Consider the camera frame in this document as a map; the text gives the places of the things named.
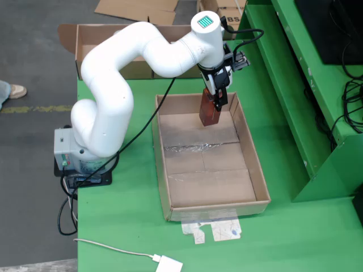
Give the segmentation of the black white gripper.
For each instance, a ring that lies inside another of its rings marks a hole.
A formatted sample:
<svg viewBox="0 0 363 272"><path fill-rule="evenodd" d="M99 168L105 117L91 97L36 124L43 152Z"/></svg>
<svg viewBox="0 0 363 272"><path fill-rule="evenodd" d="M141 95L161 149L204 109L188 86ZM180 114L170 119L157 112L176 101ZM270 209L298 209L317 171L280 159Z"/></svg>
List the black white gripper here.
<svg viewBox="0 0 363 272"><path fill-rule="evenodd" d="M216 111L220 112L222 107L228 104L226 89L232 83L232 68L230 65L222 65L216 69L206 68L200 64L197 66L200 70L206 88L210 93L215 93L213 100L214 107Z"/></svg>

